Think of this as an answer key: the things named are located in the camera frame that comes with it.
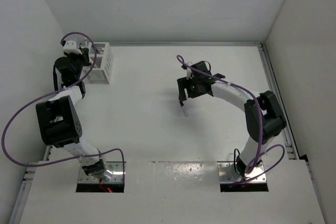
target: metal mounting plate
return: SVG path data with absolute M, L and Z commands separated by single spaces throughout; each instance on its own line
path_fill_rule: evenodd
M 103 184 L 123 184 L 123 176 L 122 176 L 122 162 L 107 162 L 109 165 L 113 167 L 113 176 L 109 181 L 102 182 Z M 99 180 L 92 177 L 87 176 L 82 168 L 79 170 L 79 176 L 78 176 L 78 184 L 99 184 Z
M 219 172 L 219 183 L 220 184 L 232 184 L 234 182 L 240 181 L 240 179 L 235 180 L 232 176 L 232 165 L 233 162 L 218 162 L 218 172 Z M 264 164 L 261 161 L 260 164 L 255 167 L 251 173 L 245 174 L 246 178 L 255 177 L 264 172 Z M 262 174 L 259 177 L 249 181 L 249 184 L 261 184 L 266 183 L 266 174 Z

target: metal base plate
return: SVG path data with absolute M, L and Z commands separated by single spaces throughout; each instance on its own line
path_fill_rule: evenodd
M 124 181 L 123 181 L 122 162 L 107 162 L 107 163 L 109 164 L 109 166 L 113 167 L 113 176 L 109 181 L 102 181 L 101 185 L 104 188 L 110 188 L 113 193 L 123 193 Z M 99 180 L 92 176 L 87 176 L 82 168 L 80 168 L 79 171 L 76 192 L 104 193 L 104 191 L 99 187 Z
M 233 162 L 218 162 L 220 190 L 223 191 L 268 191 L 266 174 L 249 181 L 246 184 L 236 184 L 241 181 L 241 176 L 237 175 L 233 168 Z M 251 173 L 245 174 L 245 179 L 255 177 L 264 172 L 262 162 L 256 166 Z

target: black motor joint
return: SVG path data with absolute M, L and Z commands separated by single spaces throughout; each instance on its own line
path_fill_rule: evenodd
M 200 61 L 191 65 L 192 68 L 197 69 L 203 73 L 211 74 L 211 69 L 208 69 L 206 66 L 206 61 Z M 225 78 L 222 74 L 215 74 L 215 77 Z M 184 89 L 187 90 L 188 98 L 196 98 L 204 94 L 209 94 L 213 96 L 211 85 L 216 82 L 215 79 L 207 77 L 201 73 L 192 70 L 192 77 L 187 79 L 187 77 L 180 78 L 177 80 L 180 101 L 186 101 L 187 97 L 185 95 Z
M 80 79 L 81 72 L 83 67 L 90 66 L 89 61 L 89 49 L 80 48 L 82 54 L 75 53 L 64 53 L 65 56 L 58 58 L 54 64 L 54 86 L 55 90 L 58 89 L 57 75 L 55 69 L 61 74 L 62 87 L 68 87 Z M 80 88 L 80 91 L 85 96 L 85 84 L 80 82 L 77 84 Z

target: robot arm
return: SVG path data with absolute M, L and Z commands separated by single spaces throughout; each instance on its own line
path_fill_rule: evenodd
M 212 75 L 210 69 L 207 68 L 205 61 L 200 61 L 193 65 L 191 63 L 187 64 L 192 68 Z M 213 78 L 209 78 L 190 69 L 188 69 L 188 71 L 187 77 L 177 80 L 179 88 L 178 98 L 181 105 L 183 105 L 183 101 L 187 100 L 185 94 L 186 89 L 189 98 L 196 98 L 204 94 L 209 94 L 233 104 L 245 113 L 247 130 L 250 136 L 244 150 L 237 157 L 237 170 L 240 175 L 244 176 L 246 167 L 249 165 L 250 161 L 255 158 L 258 148 L 259 127 L 257 107 L 254 100 L 247 92 L 237 87 L 220 81 L 215 81 Z M 225 76 L 218 73 L 214 76 L 221 79 L 225 78 Z M 261 146 L 261 153 L 263 153 L 267 149 L 269 143 L 273 140 L 274 136 L 277 136 L 282 129 L 286 127 L 287 123 L 274 93 L 271 91 L 252 93 L 257 97 L 261 109 L 266 111 L 262 117 L 263 144 Z
M 66 56 L 58 58 L 55 62 L 55 68 L 61 73 L 63 87 L 78 81 L 83 66 L 89 65 L 88 50 L 69 49 L 73 42 L 65 42 Z M 85 96 L 85 92 L 84 83 L 81 82 L 78 86 L 64 89 L 47 102 L 36 105 L 41 137 L 46 145 L 62 148 L 78 157 L 86 175 L 109 180 L 113 175 L 111 167 L 99 156 L 99 150 L 91 146 L 83 136 L 75 110 L 75 104 Z

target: white basket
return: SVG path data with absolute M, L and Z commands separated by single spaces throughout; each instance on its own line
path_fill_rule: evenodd
M 110 83 L 113 55 L 110 44 L 107 42 L 94 42 L 97 48 L 96 65 L 88 75 L 90 83 Z M 89 57 L 93 61 L 95 54 L 91 43 L 89 43 Z M 83 73 L 87 73 L 90 67 L 84 67 Z

